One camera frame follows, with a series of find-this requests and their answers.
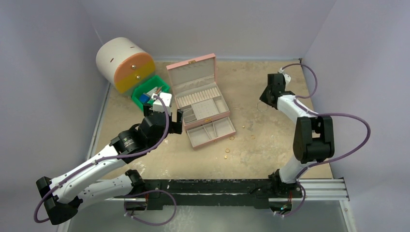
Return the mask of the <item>pink jewelry box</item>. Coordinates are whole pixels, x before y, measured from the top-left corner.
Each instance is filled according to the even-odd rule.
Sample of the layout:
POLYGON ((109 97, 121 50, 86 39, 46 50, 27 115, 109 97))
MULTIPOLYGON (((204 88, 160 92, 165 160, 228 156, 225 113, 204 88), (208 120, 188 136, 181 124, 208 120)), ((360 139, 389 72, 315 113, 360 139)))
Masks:
POLYGON ((217 85, 214 53, 166 67, 183 127, 194 149, 233 136, 230 109, 217 85))

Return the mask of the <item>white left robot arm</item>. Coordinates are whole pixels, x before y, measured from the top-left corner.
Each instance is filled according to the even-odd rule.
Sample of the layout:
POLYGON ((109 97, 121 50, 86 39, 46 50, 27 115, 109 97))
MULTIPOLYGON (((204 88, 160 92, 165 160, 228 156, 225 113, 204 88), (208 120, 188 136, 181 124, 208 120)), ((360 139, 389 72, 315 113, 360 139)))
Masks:
POLYGON ((148 189, 136 170, 128 170, 113 180, 99 181, 107 173, 156 149, 168 134, 182 133, 181 109, 177 110, 175 122, 169 110, 153 111, 148 105, 144 106, 144 116, 141 123, 120 132, 99 153, 73 170, 59 177, 38 179, 36 186, 41 200, 34 210, 34 221, 59 225, 98 201, 112 197, 148 199, 156 192, 168 195, 176 205, 175 198, 167 191, 148 189))

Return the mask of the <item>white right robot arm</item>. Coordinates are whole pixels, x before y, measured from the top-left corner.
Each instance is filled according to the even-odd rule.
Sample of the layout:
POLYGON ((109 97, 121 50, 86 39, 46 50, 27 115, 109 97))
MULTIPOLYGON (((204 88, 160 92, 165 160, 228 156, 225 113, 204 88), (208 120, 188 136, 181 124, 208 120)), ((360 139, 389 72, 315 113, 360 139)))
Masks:
POLYGON ((272 192, 284 196, 300 176, 313 164, 333 157, 335 153, 333 119, 321 116, 302 104, 292 91, 286 91, 290 76, 282 73, 267 75, 267 86, 260 101, 284 113, 295 123, 293 157, 275 175, 272 192))

